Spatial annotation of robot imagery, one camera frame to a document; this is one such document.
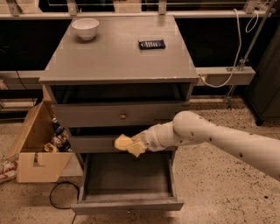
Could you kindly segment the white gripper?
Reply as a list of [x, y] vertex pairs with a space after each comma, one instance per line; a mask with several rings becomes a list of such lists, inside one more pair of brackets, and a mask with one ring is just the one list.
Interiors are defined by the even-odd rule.
[[131, 138], [133, 141], [142, 141], [144, 144], [140, 142], [129, 144], [126, 147], [127, 151], [136, 158], [145, 153], [146, 149], [149, 151], [159, 151], [161, 149], [161, 145], [158, 142], [157, 130], [158, 125], [155, 125], [134, 135]]

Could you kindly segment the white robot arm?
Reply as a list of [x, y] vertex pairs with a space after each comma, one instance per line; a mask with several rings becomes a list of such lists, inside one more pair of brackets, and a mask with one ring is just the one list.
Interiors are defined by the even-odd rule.
[[210, 143], [280, 180], [280, 140], [220, 126], [191, 111], [179, 112], [171, 122], [151, 126], [133, 136], [127, 150], [139, 154], [199, 142]]

